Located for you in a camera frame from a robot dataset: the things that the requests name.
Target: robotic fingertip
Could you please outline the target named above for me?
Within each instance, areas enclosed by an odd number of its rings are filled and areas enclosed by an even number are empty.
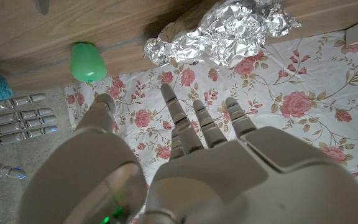
[[[193,107],[194,107],[194,110],[196,111],[196,113],[202,109],[205,109],[205,106],[204,106],[203,102],[201,102],[201,100],[195,100],[193,102]]]
[[[168,102],[170,100],[172,100],[173,98],[176,98],[176,94],[173,91],[173,88],[169,85],[169,84],[162,84],[161,85],[161,93],[162,93],[162,97],[164,98],[165,102]]]
[[[227,108],[230,108],[234,105],[238,105],[238,102],[236,99],[234,99],[233,97],[229,97],[226,99],[226,107]]]

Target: gray floor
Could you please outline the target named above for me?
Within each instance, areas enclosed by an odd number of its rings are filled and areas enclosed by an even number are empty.
[[[58,126],[58,131],[0,147],[0,162],[8,166],[19,166],[27,172],[27,177],[22,180],[0,177],[0,223],[3,224],[17,223],[19,202],[34,172],[55,148],[71,135],[63,88],[41,92],[47,95],[46,100],[29,106],[21,106],[17,111],[50,107],[57,117],[57,120],[52,124]],[[32,93],[38,92],[15,91],[14,96],[24,96]]]

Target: robot finger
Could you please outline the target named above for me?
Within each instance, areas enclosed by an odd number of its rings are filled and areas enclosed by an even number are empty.
[[[221,142],[227,142],[227,139],[205,109],[204,104],[200,100],[195,100],[193,107],[196,111],[198,122],[200,122],[207,146],[212,148]]]
[[[183,146],[181,145],[177,130],[172,129],[172,150],[169,156],[169,161],[177,159],[185,155]]]
[[[179,100],[172,87],[164,83],[161,86],[161,93],[175,124],[175,129],[178,133],[179,139],[183,144],[185,154],[189,154],[198,149],[204,149],[204,146],[198,138],[190,120],[187,118],[183,108],[180,106]]]
[[[233,97],[226,99],[226,106],[238,138],[256,129],[253,122],[248,118]]]

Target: wood grain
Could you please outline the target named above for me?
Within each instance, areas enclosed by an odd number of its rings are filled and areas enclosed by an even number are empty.
[[[150,60],[141,59],[144,40],[157,36],[195,4],[190,0],[51,1],[49,13],[43,16],[28,1],[0,1],[0,72],[8,76],[13,89],[74,83],[68,59],[77,41],[105,49],[102,56],[110,76],[152,68]],[[282,4],[303,27],[278,39],[268,38],[268,44],[346,29],[358,22],[355,0],[284,0]],[[117,44],[122,41],[128,44]]]

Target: green led light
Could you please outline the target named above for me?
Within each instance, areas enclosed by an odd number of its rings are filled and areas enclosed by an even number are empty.
[[[121,215],[122,215],[122,207],[118,207],[118,208],[114,211],[112,217],[115,218],[116,220],[118,220],[118,219],[121,218]]]
[[[109,218],[109,217],[104,218],[104,220],[103,220],[102,224],[106,224],[107,222],[109,222],[109,220],[110,220],[110,218]]]

